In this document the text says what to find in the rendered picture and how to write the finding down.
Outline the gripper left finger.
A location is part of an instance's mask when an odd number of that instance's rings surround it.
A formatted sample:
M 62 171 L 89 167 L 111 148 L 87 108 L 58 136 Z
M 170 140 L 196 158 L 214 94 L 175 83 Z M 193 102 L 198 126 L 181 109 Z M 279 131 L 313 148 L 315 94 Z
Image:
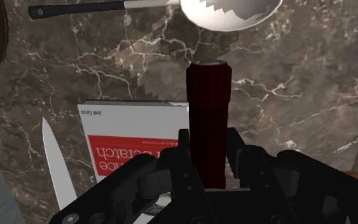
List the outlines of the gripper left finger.
M 164 193 L 172 201 L 147 224 L 211 224 L 211 206 L 189 159 L 189 133 L 159 158 L 140 154 L 60 210 L 49 224 L 134 224 Z

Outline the white book with red panel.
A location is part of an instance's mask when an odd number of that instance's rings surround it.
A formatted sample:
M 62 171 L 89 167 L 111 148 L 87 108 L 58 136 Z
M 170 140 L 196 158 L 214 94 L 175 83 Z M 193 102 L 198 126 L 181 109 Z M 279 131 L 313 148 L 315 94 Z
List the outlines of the white book with red panel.
M 138 154 L 158 158 L 189 128 L 185 101 L 88 100 L 78 111 L 97 182 Z

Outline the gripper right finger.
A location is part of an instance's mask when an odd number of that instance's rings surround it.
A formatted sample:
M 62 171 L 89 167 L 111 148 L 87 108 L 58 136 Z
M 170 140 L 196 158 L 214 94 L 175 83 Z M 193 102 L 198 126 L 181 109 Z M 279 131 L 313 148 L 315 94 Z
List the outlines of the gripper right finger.
M 298 151 L 277 156 L 227 130 L 226 155 L 235 178 L 274 210 L 273 224 L 358 224 L 358 179 Z

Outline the white knife blade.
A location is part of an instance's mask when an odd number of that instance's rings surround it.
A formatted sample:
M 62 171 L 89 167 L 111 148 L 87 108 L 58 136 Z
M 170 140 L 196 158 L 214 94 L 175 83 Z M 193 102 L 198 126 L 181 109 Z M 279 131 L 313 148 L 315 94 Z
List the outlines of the white knife blade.
M 59 144 L 46 118 L 42 119 L 43 144 L 59 209 L 77 199 Z

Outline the dark red flashlight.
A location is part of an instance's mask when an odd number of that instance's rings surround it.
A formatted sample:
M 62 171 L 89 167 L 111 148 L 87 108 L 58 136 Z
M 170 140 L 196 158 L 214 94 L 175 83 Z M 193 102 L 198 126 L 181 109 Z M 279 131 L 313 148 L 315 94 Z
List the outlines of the dark red flashlight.
M 225 160 L 232 69 L 227 62 L 192 62 L 186 70 L 190 157 L 204 188 L 226 188 Z

